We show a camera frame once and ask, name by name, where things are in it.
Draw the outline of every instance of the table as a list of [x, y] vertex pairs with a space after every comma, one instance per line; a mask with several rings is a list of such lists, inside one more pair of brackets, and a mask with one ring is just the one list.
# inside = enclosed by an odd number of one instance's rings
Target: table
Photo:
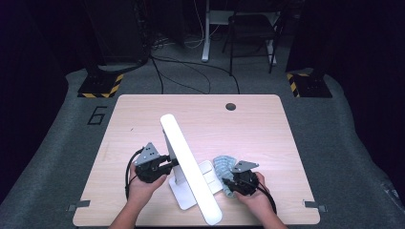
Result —
[[[234, 111], [225, 106], [236, 105]], [[76, 226], [110, 225], [126, 202], [124, 175], [135, 151], [153, 142], [167, 155], [160, 117], [172, 114], [198, 163], [228, 155], [257, 162], [285, 224], [316, 224], [317, 209], [306, 208], [303, 199], [314, 201], [283, 105], [277, 95], [122, 95], [114, 109], [81, 200], [89, 207], [77, 208]], [[138, 226], [205, 226], [198, 206], [183, 211], [168, 180], [141, 211]], [[260, 225], [242, 203], [215, 195], [223, 211], [217, 225]]]
[[[211, 34], [209, 31], [210, 25], [227, 25], [228, 18], [233, 14], [233, 11], [230, 10], [211, 10], [209, 6], [210, 0], [205, 0], [205, 35], [204, 35], [204, 43], [203, 43], [203, 50], [202, 50], [202, 62], [208, 62], [209, 59], [209, 49], [210, 49], [210, 42], [211, 42]], [[268, 17], [270, 22], [274, 23], [277, 19], [276, 13], [265, 13]], [[267, 46], [267, 53], [273, 53], [273, 46], [272, 41], [268, 42]], [[268, 61], [271, 63], [271, 56], [268, 57]], [[273, 65], [277, 64], [277, 60], [274, 57]]]

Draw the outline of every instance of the yellow black hazard tape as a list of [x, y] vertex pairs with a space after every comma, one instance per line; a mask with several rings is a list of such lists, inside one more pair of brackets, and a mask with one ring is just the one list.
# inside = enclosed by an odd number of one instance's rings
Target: yellow black hazard tape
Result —
[[[288, 73], [287, 74], [287, 79], [289, 82], [289, 86], [291, 87], [292, 93], [294, 94], [294, 97], [300, 97], [300, 93], [298, 92], [297, 85], [295, 84], [294, 81], [294, 76], [297, 75], [296, 73]], [[309, 76], [306, 73], [298, 73], [300, 76]]]
[[88, 97], [88, 98], [95, 98], [95, 97], [114, 97], [116, 92], [118, 91], [119, 84], [122, 81], [122, 78], [124, 77], [123, 74], [119, 75], [116, 79], [116, 82], [114, 83], [113, 88], [111, 91], [107, 94], [77, 94], [77, 97]]

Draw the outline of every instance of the gray carpet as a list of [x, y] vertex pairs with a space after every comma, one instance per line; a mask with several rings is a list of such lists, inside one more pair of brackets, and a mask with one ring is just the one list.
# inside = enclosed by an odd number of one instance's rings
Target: gray carpet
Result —
[[[292, 37], [284, 37], [277, 66], [268, 74], [265, 57], [239, 58], [234, 74], [241, 94], [281, 97], [315, 200], [328, 207], [314, 226], [290, 228], [403, 228], [405, 214], [386, 194], [389, 180], [371, 161], [353, 127], [351, 109], [339, 84], [326, 76], [333, 98], [295, 98], [284, 73]], [[228, 68], [221, 53], [224, 40], [211, 42], [208, 65]], [[152, 52], [178, 60], [201, 62], [203, 46], [166, 45]], [[156, 61], [164, 94], [237, 94], [227, 73], [199, 65]], [[116, 70], [128, 66], [110, 66]], [[69, 204], [80, 200], [99, 144], [121, 94], [160, 94], [162, 88], [151, 60], [126, 73], [112, 98], [79, 98], [85, 71], [70, 73], [69, 92], [41, 147], [0, 207], [0, 228], [75, 228]], [[96, 107], [105, 114], [100, 125], [88, 125]]]

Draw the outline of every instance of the black stand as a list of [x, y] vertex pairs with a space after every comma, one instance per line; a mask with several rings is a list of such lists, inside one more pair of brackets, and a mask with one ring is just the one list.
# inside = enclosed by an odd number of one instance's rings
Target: black stand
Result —
[[75, 47], [76, 53], [87, 71], [87, 77], [83, 84], [79, 88], [78, 97], [112, 97], [114, 96], [117, 85], [122, 78], [122, 74], [133, 71], [147, 62], [147, 58], [140, 60], [134, 67], [127, 69], [107, 72], [101, 70], [93, 56], [92, 50], [89, 46], [86, 33], [83, 29], [84, 22], [81, 21], [79, 16], [75, 15], [75, 12], [82, 9], [80, 6], [69, 4], [66, 9], [67, 22], [70, 24], [70, 37]]
[[332, 97], [323, 77], [294, 73], [289, 81], [294, 84], [293, 92], [297, 97]]
[[299, 97], [332, 97], [327, 84], [324, 81], [324, 75], [333, 62], [340, 47], [346, 38], [346, 34], [350, 32], [351, 20], [354, 18], [353, 3], [348, 3], [341, 10], [341, 19], [335, 22], [335, 25], [330, 33], [330, 39], [320, 53], [313, 71], [310, 75], [307, 74], [290, 74], [288, 80], [295, 96]]

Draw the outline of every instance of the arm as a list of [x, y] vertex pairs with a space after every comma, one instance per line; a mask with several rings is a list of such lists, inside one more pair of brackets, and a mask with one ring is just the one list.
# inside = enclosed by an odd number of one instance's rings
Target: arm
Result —
[[[256, 172], [256, 176], [259, 179], [259, 182], [262, 183], [267, 189], [265, 184], [265, 177], [258, 172]], [[240, 202], [244, 203], [247, 206], [250, 212], [263, 224], [264, 228], [287, 228], [273, 212], [268, 198], [261, 191], [258, 190], [251, 196], [243, 196], [238, 192], [234, 192], [234, 195]]]
[[[135, 175], [135, 166], [131, 164], [130, 180], [134, 178]], [[138, 177], [135, 177], [130, 183], [128, 201], [119, 212], [116, 219], [114, 219], [110, 229], [133, 229], [140, 211], [148, 203], [153, 193], [161, 187], [166, 177], [167, 175], [163, 175], [153, 183], [145, 183]]]

